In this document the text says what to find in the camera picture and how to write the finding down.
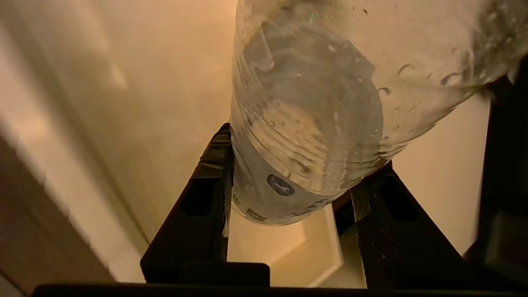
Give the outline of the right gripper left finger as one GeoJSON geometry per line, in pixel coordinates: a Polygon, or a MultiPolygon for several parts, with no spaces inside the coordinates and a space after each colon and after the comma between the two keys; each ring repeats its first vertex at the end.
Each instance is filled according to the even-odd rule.
{"type": "Polygon", "coordinates": [[[230,124],[225,123],[140,260],[147,283],[270,285],[268,265],[227,260],[233,168],[230,124]]]}

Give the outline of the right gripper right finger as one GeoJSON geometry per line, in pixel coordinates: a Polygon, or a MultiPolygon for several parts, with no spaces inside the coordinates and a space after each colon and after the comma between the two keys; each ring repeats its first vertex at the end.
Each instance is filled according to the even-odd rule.
{"type": "Polygon", "coordinates": [[[420,206],[392,163],[332,208],[338,235],[355,227],[369,289],[471,289],[469,265],[420,206]]]}

